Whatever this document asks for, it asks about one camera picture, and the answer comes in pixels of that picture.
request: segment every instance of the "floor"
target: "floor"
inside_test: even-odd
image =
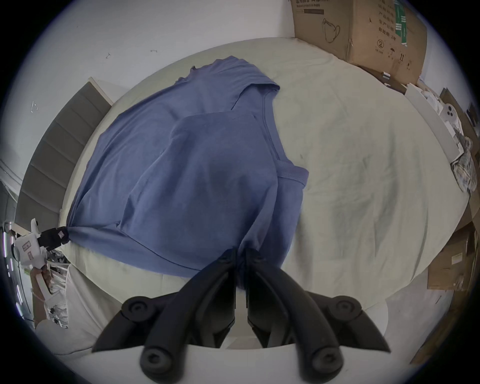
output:
[[[453,291],[427,289],[428,270],[387,298],[385,339],[398,360],[410,363],[418,349],[448,311]]]

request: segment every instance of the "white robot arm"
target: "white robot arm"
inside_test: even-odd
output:
[[[21,265],[31,265],[41,269],[46,265],[47,251],[51,251],[68,242],[68,231],[65,227],[52,228],[40,233],[35,219],[31,221],[31,232],[18,237],[13,243],[13,254]],[[59,292],[51,294],[42,275],[36,281],[45,299],[47,308],[53,307],[61,300]]]

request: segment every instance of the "cardboard box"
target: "cardboard box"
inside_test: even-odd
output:
[[[472,124],[473,127],[476,127],[479,123],[479,116],[477,113],[477,109],[473,105],[473,103],[470,103],[470,106],[467,109],[467,117],[468,120],[470,121],[470,124]]]
[[[399,83],[397,80],[392,79],[391,77],[389,78],[388,76],[385,76],[383,72],[374,71],[373,69],[362,67],[362,66],[360,66],[360,68],[368,72],[370,75],[375,77],[378,81],[380,81],[383,85],[385,85],[388,88],[391,88],[397,92],[400,92],[403,95],[407,91],[407,87],[405,85]]]
[[[295,37],[351,64],[416,83],[427,28],[394,0],[291,0]]]
[[[420,88],[422,91],[431,92],[437,99],[440,98],[440,96],[438,96],[437,93],[433,89],[431,89],[427,84],[425,84],[421,79],[418,79],[415,85],[418,88]]]
[[[445,341],[445,339],[455,326],[461,313],[465,309],[470,298],[470,293],[472,292],[477,282],[479,273],[479,249],[477,248],[475,251],[475,259],[473,265],[471,266],[471,274],[469,275],[469,279],[464,280],[464,286],[468,288],[466,290],[456,290],[453,293],[452,301],[450,303],[450,308],[448,309],[448,312],[439,321],[435,329],[428,336],[425,343],[423,343],[421,348],[418,350],[417,354],[411,361],[412,364],[425,363]]]
[[[467,290],[475,260],[474,228],[455,232],[428,266],[427,289]]]
[[[455,232],[473,222],[475,230],[480,233],[480,172],[475,157],[473,157],[473,163],[477,170],[477,188],[471,193],[465,212],[455,228]]]
[[[421,89],[415,85],[408,84],[405,97],[415,107],[432,130],[437,138],[438,144],[442,147],[448,162],[453,163],[457,160],[464,153],[464,149],[458,138],[455,136],[455,130],[452,125],[449,122],[442,120],[427,99],[422,95]]]
[[[477,134],[475,133],[475,130],[473,129],[472,124],[470,123],[470,120],[468,119],[467,115],[462,110],[460,105],[457,103],[457,101],[454,99],[454,97],[452,96],[452,94],[450,93],[450,91],[447,88],[443,89],[442,93],[440,94],[440,99],[444,103],[452,104],[455,107],[458,118],[460,119],[460,122],[462,123],[463,135],[466,136],[466,137],[469,137],[473,142],[471,153],[472,153],[472,156],[475,156],[480,149],[480,141],[479,141],[479,138],[477,137]]]
[[[428,336],[425,343],[418,350],[417,354],[413,357],[410,364],[424,364],[430,357],[432,357],[432,355],[437,351],[437,349],[452,331],[461,315],[462,310],[463,308],[448,310],[445,316],[443,316],[443,318],[437,324],[433,332]]]

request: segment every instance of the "gray upholstered headboard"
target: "gray upholstered headboard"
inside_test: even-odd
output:
[[[15,223],[30,230],[57,227],[63,197],[88,139],[110,110],[111,101],[89,80],[62,108],[38,144],[18,195]]]

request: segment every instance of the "white bed sheet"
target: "white bed sheet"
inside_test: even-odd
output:
[[[72,174],[64,225],[99,135],[142,99],[218,58],[236,56],[280,85],[274,114],[288,158],[310,172],[298,228],[282,268],[305,289],[350,295],[364,308],[422,272],[462,216],[463,194],[423,118],[367,72],[297,39],[241,41],[203,51],[149,76],[112,107]],[[62,247],[90,280],[120,302],[179,290],[187,279],[144,271]]]

